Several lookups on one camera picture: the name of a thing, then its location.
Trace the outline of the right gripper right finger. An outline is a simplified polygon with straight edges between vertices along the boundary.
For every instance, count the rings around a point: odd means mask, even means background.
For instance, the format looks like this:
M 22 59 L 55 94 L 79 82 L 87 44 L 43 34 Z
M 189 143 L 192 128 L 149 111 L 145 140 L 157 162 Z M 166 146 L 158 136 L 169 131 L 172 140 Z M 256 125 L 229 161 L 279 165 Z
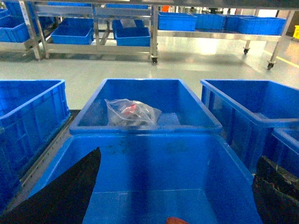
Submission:
M 264 224 L 299 222 L 299 178 L 266 156 L 258 159 L 252 191 Z

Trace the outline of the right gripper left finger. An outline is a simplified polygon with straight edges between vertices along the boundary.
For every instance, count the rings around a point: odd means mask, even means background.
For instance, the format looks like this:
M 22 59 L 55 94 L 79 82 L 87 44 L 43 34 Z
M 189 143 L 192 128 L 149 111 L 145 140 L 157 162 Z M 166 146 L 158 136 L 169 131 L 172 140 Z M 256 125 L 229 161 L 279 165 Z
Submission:
M 100 169 L 97 147 L 40 191 L 0 217 L 2 224 L 81 224 Z

